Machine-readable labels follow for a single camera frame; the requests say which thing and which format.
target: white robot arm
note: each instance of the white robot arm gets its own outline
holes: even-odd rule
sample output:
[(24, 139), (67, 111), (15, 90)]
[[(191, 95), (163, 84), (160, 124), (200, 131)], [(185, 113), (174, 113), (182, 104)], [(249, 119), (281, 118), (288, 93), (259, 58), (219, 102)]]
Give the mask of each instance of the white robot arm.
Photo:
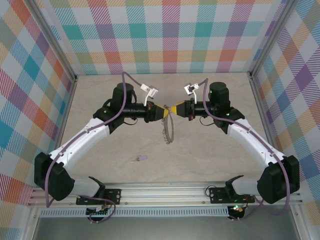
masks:
[[(198, 89), (201, 84), (189, 84), (184, 89), (188, 95), (196, 96), (195, 89)], [(252, 195), (261, 196), (267, 203), (273, 204), (284, 198), (287, 190), (285, 175), (276, 157), (285, 168), (290, 193), (299, 190), (299, 161), (294, 156), (286, 157), (259, 136), (245, 119), (245, 116), (231, 106), (229, 90), (225, 83), (214, 82), (210, 84), (209, 101), (195, 101), (195, 98), (191, 98), (172, 106), (171, 111), (178, 116), (188, 118), (189, 121), (196, 116), (206, 118), (209, 112), (214, 116), (214, 124), (225, 134), (238, 141), (261, 168), (262, 175), (259, 179), (240, 175), (228, 180), (225, 183), (225, 188), (218, 191), (221, 196), (214, 197), (214, 199), (223, 200), (225, 197), (229, 203), (232, 203), (239, 196)]]
[[(148, 87), (145, 98), (155, 95), (155, 88)], [(113, 118), (120, 110), (124, 94), (126, 94), (125, 107), (121, 114), (108, 124), (106, 121)], [(112, 134), (116, 128), (125, 122), (125, 118), (136, 120), (143, 118), (146, 123), (158, 121), (169, 113), (167, 109), (151, 101), (137, 103), (137, 97), (131, 84), (126, 83), (126, 92), (123, 84), (119, 83), (113, 90), (112, 98), (107, 100), (103, 107), (93, 114), (93, 118), (73, 138), (58, 149), (45, 154), (41, 152), (34, 160), (34, 183), (45, 189), (48, 169), (56, 161), (48, 173), (48, 193), (57, 201), (68, 195), (105, 198), (105, 186), (94, 177), (78, 178), (70, 175), (82, 156), (100, 140)]]

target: black cable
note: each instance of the black cable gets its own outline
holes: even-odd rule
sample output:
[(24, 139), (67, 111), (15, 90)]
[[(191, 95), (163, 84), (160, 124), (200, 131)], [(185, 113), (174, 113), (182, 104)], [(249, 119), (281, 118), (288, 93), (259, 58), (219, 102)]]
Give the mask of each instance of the black cable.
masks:
[(201, 116), (200, 118), (199, 118), (199, 121), (200, 121), (200, 123), (203, 125), (203, 126), (211, 126), (211, 125), (213, 125), (213, 124), (215, 124), (214, 122), (213, 123), (210, 123), (210, 124), (208, 124), (208, 125), (205, 125), (205, 124), (203, 124), (203, 122), (201, 121), (201, 118), (204, 118), (203, 116)]
[(136, 95), (136, 92), (133, 91), (132, 95), (133, 95), (133, 98), (134, 98), (134, 103), (136, 104), (136, 103), (137, 103), (137, 95)]
[(215, 188), (216, 188), (215, 185), (210, 185), (210, 186), (208, 186), (208, 187), (205, 189), (204, 194), (205, 194), (208, 198), (210, 198), (210, 196), (207, 194), (207, 190), (208, 190), (208, 188), (210, 188), (210, 187), (215, 187)]
[(137, 122), (138, 122), (138, 119), (136, 118), (135, 119), (136, 121), (135, 121), (135, 123), (127, 123), (127, 122), (123, 122), (124, 124), (126, 124), (126, 125), (129, 125), (129, 126), (133, 126), (133, 125), (136, 125), (137, 124)]

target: table surface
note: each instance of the table surface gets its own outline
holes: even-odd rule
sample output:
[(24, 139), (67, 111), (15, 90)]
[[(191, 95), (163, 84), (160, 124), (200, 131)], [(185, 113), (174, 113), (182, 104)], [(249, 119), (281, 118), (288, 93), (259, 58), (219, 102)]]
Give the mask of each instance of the table surface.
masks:
[[(159, 89), (155, 103), (173, 106), (190, 99), (184, 86), (200, 83), (226, 83), (231, 106), (242, 112), (252, 127), (265, 138), (264, 129), (246, 73), (194, 73), (132, 75), (140, 83)], [(122, 82), (120, 75), (80, 76), (63, 134), (65, 143), (92, 118), (93, 113), (112, 97)], [(138, 101), (143, 91), (134, 86)], [(202, 101), (201, 87), (197, 91)], [(174, 142), (166, 144), (161, 121), (121, 125), (100, 141), (77, 163), (72, 174), (93, 176), (106, 183), (226, 181), (237, 175), (260, 177), (262, 170), (241, 145), (215, 125), (203, 126), (173, 114)], [(212, 123), (209, 118), (202, 119)], [(131, 163), (138, 155), (145, 161)]]

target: colorful plaid wall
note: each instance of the colorful plaid wall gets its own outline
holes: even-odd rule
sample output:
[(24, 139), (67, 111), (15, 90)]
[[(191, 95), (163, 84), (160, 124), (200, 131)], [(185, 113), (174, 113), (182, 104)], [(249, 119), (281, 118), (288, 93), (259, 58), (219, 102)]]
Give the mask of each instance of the colorful plaid wall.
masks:
[(86, 75), (122, 71), (247, 72), (268, 29), (268, 25), (265, 28), (263, 25), (272, 20), (269, 10), (281, 3), (280, 0), (37, 2), (73, 69)]
[(0, 1), (0, 240), (22, 233), (33, 160), (54, 148), (71, 84), (23, 1)]
[(255, 79), (274, 140), (300, 161), (309, 230), (320, 236), (320, 1), (301, 0)]
[(273, 31), (273, 29), (275, 27), (275, 24), (278, 21), (279, 17), (281, 16), (282, 11), (284, 10), (286, 2), (287, 2), (287, 0), (281, 0), (281, 3), (279, 5), (278, 9), (276, 10), (276, 13), (273, 16), (272, 21), (271, 21), (267, 31), (264, 34), (264, 37), (263, 37), (263, 39), (262, 39), (262, 41), (261, 41), (261, 43), (259, 45), (259, 48), (258, 48), (258, 50), (256, 51), (256, 53), (254, 55), (253, 61), (252, 61), (251, 65), (250, 65), (250, 67), (249, 67), (248, 72), (251, 72), (252, 69), (254, 68), (254, 66), (255, 66), (255, 64), (257, 62), (257, 59), (260, 56), (260, 53), (261, 53), (262, 49), (265, 47), (266, 43), (268, 42), (269, 36), (270, 36), (271, 32)]

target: metal bar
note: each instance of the metal bar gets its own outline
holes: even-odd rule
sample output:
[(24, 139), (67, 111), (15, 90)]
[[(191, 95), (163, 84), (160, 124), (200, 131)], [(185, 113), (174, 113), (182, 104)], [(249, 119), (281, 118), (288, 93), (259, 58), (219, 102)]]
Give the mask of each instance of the metal bar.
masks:
[(70, 54), (70, 57), (73, 60), (75, 72), (80, 75), (85, 75), (85, 72), (82, 68), (82, 65), (79, 62), (79, 59), (78, 59), (73, 47), (71, 46), (71, 43), (67, 37), (67, 34), (66, 34), (64, 28), (62, 27), (61, 22), (59, 21), (58, 16), (56, 15), (55, 9), (51, 5), (50, 0), (42, 0), (42, 3), (44, 5), (51, 21), (53, 22), (53, 25), (55, 26), (57, 32), (60, 35), (62, 42), (64, 43), (64, 47), (66, 48), (66, 51)]
[[(59, 207), (40, 209), (40, 218), (83, 218), (86, 207)], [(108, 213), (94, 213), (93, 217), (107, 217)], [(227, 206), (195, 206), (195, 207), (119, 207), (117, 206), (112, 217), (228, 217)]]
[(283, 8), (283, 11), (278, 19), (278, 21), (275, 23), (274, 28), (270, 34), (270, 37), (268, 38), (268, 41), (266, 42), (264, 48), (262, 49), (253, 69), (251, 76), (254, 78), (256, 74), (259, 72), (260, 68), (265, 63), (272, 47), (274, 46), (275, 42), (277, 41), (279, 35), (281, 34), (288, 18), (290, 17), (291, 13), (295, 9), (297, 3), (299, 0), (288, 0)]
[(46, 40), (50, 44), (51, 48), (53, 49), (53, 52), (56, 54), (58, 60), (62, 64), (65, 72), (69, 76), (70, 79), (72, 79), (74, 82), (76, 81), (76, 74), (74, 70), (72, 69), (65, 53), (62, 51), (58, 40), (56, 39), (55, 35), (53, 34), (49, 24), (47, 23), (46, 19), (42, 15), (41, 10), (39, 9), (37, 3), (35, 0), (25, 0), (25, 5), (29, 9), (30, 13), (32, 14), (35, 21), (38, 23), (41, 32), (45, 36)]
[(30, 240), (34, 238), (40, 212), (41, 212), (41, 209), (37, 207), (34, 207), (31, 210), (31, 213), (27, 220), (26, 228), (24, 230), (24, 233), (21, 236), (22, 240)]
[(63, 115), (61, 127), (60, 127), (60, 130), (59, 130), (58, 136), (56, 138), (55, 149), (59, 148), (60, 145), (61, 145), (62, 138), (64, 136), (65, 128), (66, 128), (66, 125), (67, 125), (67, 120), (68, 120), (68, 116), (69, 116), (69, 113), (70, 113), (72, 101), (73, 101), (74, 96), (75, 96), (77, 84), (78, 84), (78, 82), (76, 82), (76, 81), (74, 81), (72, 83), (70, 96), (69, 96), (68, 102), (66, 104), (66, 108), (65, 108), (64, 115)]
[(300, 236), (300, 239), (303, 240), (311, 240), (316, 238), (311, 238), (310, 233), (307, 228), (306, 221), (304, 219), (304, 211), (302, 210), (302, 206), (291, 205), (292, 216)]
[(255, 81), (253, 81), (250, 77), (250, 73), (248, 72), (248, 79), (249, 79), (249, 83), (250, 83), (250, 86), (251, 86), (251, 89), (252, 89), (252, 93), (253, 93), (253, 97), (254, 97), (254, 100), (255, 100), (255, 104), (256, 104), (256, 107), (258, 109), (258, 112), (259, 112), (259, 115), (260, 115), (260, 119), (262, 121), (262, 126), (263, 126), (263, 129), (264, 129), (264, 132), (265, 132), (265, 136), (266, 136), (266, 140), (268, 141), (268, 143), (270, 145), (272, 145), (273, 147), (277, 147), (275, 141), (274, 141), (274, 138), (272, 137), (272, 134), (271, 134), (271, 129), (270, 129), (270, 124), (269, 124), (269, 121), (268, 121), (268, 118), (267, 118), (267, 115), (266, 115), (266, 112), (263, 108), (263, 105), (262, 105), (262, 99), (259, 95), (259, 92), (258, 92), (258, 89), (257, 89), (257, 85), (255, 83)]
[(248, 72), (250, 71), (250, 66), (255, 58), (255, 55), (259, 49), (259, 46), (261, 44), (261, 42), (263, 41), (266, 32), (269, 29), (269, 26), (274, 18), (274, 15), (277, 13), (277, 10), (281, 4), (282, 0), (274, 0), (273, 3), (271, 4), (271, 7), (268, 11), (268, 14), (263, 22), (263, 25), (261, 26), (261, 30), (260, 30), (260, 34), (256, 37), (254, 44), (251, 48), (251, 53), (249, 58), (247, 59), (247, 61), (245, 62), (244, 68), (243, 68), (243, 72)]
[[(205, 189), (214, 185), (224, 187), (225, 182), (168, 182), (168, 183), (112, 183), (106, 184), (108, 189), (121, 189), (120, 207), (206, 207), (232, 206), (232, 203), (211, 204), (205, 195)], [(75, 205), (77, 196), (68, 196), (61, 201), (54, 201), (53, 208), (84, 207)], [(285, 198), (275, 205), (283, 205)], [(290, 204), (302, 204), (299, 193), (290, 196)], [(35, 188), (29, 201), (29, 206), (44, 208), (46, 206), (45, 193), (41, 188)]]

